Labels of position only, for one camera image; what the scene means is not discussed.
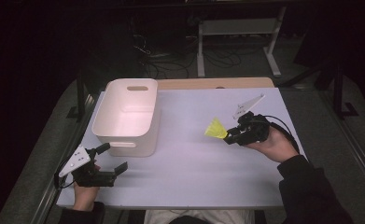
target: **dark background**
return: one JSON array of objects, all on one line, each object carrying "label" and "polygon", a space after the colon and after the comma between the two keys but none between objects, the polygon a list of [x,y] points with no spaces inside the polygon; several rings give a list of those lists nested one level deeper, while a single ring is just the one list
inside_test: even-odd
[{"label": "dark background", "polygon": [[[53,107],[77,74],[82,74],[91,93],[98,92],[109,80],[142,76],[143,68],[137,62],[140,54],[133,48],[131,20],[126,19],[132,14],[67,10],[120,3],[0,1],[0,210]],[[206,13],[199,16],[214,16]],[[189,17],[182,13],[168,20],[171,24],[160,28],[153,25],[161,24],[162,16],[141,12],[140,21],[151,20],[138,22],[135,28],[146,35],[158,34],[159,30],[183,24]],[[331,55],[365,96],[365,1],[318,8],[290,7],[282,33],[302,35],[309,24],[311,29],[296,62],[310,67]],[[175,43],[165,47],[183,48],[184,35],[190,29],[187,25],[172,32]]]}]

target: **white cloth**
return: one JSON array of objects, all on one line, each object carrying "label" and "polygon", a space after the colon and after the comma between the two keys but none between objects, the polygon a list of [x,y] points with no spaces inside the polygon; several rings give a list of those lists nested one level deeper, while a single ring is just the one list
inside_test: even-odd
[{"label": "white cloth", "polygon": [[183,217],[197,217],[212,224],[254,224],[253,210],[147,210],[144,224],[169,224]]}]

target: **gray carpet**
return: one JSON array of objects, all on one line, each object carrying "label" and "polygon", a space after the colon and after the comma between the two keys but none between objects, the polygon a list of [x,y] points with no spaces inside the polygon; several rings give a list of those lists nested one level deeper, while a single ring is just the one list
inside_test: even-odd
[{"label": "gray carpet", "polygon": [[[229,68],[220,68],[221,65],[213,65],[204,60],[207,77],[271,77],[275,84],[289,80],[305,70],[304,67],[293,64],[293,58],[300,45],[300,39],[280,38],[275,50],[274,57],[278,62],[282,76],[273,78],[264,54],[258,50],[264,42],[259,37],[253,37],[252,44],[244,44],[239,49],[241,62]],[[208,55],[227,56],[231,49],[223,48],[221,52],[206,49]],[[157,72],[153,66],[148,77],[158,78],[183,78],[197,77],[195,53],[177,61],[188,65],[183,68],[175,64],[160,64],[168,66]],[[223,62],[229,59],[218,57]],[[341,130],[340,121],[334,118],[330,103],[332,90],[319,92],[313,90],[313,81],[316,76],[308,77],[295,87],[282,89],[284,101],[302,141],[304,151],[309,160],[318,167],[325,169],[326,175],[333,185],[334,190],[345,209],[351,214],[358,224],[365,224],[365,174],[358,165],[352,147]],[[343,124],[347,125],[359,145],[365,151],[365,101],[361,97],[358,88],[350,80],[344,84],[344,99],[353,103],[359,112],[359,117],[346,118]],[[57,223],[61,208],[52,206],[49,215],[42,213],[52,200],[49,190],[51,189],[52,175],[60,163],[63,154],[71,150],[77,136],[82,133],[82,123],[76,123],[74,119],[67,119],[66,115],[72,106],[76,106],[76,86],[71,86],[60,98],[54,108],[49,122],[41,134],[30,160],[27,162],[15,189],[9,196],[7,204],[0,216],[0,223]],[[106,223],[116,223],[120,211],[107,209]],[[128,212],[124,213],[120,223],[126,223]],[[285,217],[282,210],[266,211],[267,221],[270,224],[281,223]]]}]

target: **human hand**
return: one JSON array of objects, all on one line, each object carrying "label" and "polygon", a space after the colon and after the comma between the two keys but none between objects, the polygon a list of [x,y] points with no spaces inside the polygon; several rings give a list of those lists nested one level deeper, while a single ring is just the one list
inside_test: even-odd
[{"label": "human hand", "polygon": [[72,209],[85,212],[92,211],[99,189],[100,187],[81,187],[74,183],[75,203]]},{"label": "human hand", "polygon": [[246,145],[263,153],[272,161],[283,162],[287,159],[299,155],[293,145],[278,130],[270,127],[267,140],[261,143],[251,143]]}]

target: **white plastic basket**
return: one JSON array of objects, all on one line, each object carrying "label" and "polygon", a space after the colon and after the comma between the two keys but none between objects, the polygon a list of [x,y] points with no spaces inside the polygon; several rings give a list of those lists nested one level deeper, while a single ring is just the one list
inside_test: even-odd
[{"label": "white plastic basket", "polygon": [[156,148],[160,109],[157,81],[123,78],[109,82],[92,125],[112,156],[147,157]]}]

